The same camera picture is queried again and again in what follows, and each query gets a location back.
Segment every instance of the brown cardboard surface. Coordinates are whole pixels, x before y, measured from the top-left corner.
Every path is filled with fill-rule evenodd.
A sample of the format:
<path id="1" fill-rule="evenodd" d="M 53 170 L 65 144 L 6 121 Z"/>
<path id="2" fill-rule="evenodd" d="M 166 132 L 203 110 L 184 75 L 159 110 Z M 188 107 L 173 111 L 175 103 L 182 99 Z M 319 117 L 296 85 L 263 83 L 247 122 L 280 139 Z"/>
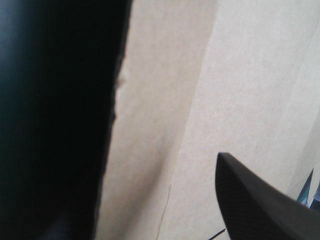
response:
<path id="1" fill-rule="evenodd" d="M 222 230 L 218 152 L 298 192 L 319 163 L 319 19 L 318 0 L 134 1 L 96 239 Z"/>

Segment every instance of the textured black surface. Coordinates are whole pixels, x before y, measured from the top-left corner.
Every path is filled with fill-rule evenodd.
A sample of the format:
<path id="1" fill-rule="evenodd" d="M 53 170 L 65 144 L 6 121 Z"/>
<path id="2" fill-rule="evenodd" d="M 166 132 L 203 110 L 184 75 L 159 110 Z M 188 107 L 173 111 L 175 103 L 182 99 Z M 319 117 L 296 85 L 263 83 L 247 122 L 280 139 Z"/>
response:
<path id="1" fill-rule="evenodd" d="M 94 235 L 127 0 L 0 0 L 0 239 Z"/>
<path id="2" fill-rule="evenodd" d="M 320 214 L 268 185 L 229 153 L 219 153 L 215 176 L 231 240 L 320 239 Z"/>

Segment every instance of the black object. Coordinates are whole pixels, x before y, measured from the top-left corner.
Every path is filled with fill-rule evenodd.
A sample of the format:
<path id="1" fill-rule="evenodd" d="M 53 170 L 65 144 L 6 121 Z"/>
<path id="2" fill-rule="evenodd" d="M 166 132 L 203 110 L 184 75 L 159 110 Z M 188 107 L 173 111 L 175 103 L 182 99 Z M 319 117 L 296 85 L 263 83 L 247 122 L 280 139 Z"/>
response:
<path id="1" fill-rule="evenodd" d="M 320 215 L 261 180 L 229 153 L 219 153 L 215 189 L 232 240 L 319 240 Z"/>
<path id="2" fill-rule="evenodd" d="M 0 0 L 0 239 L 94 237 L 130 5 Z"/>

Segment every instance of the black plastic piece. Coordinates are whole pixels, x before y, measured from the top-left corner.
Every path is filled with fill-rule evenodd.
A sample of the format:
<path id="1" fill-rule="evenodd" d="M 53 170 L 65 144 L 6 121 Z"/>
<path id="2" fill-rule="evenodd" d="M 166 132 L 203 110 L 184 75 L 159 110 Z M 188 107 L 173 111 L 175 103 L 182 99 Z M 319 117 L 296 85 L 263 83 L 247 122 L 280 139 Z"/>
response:
<path id="1" fill-rule="evenodd" d="M 215 189 L 231 240 L 319 240 L 320 214 L 261 180 L 229 153 L 219 153 Z"/>

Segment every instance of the black curved edge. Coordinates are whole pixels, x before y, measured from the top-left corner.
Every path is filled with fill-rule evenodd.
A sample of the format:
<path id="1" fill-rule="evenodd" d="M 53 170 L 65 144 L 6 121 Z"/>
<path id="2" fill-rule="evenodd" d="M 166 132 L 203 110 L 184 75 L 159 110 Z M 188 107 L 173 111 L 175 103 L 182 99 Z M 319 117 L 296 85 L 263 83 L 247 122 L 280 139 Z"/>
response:
<path id="1" fill-rule="evenodd" d="M 215 190 L 231 240 L 319 240 L 320 215 L 219 153 Z"/>

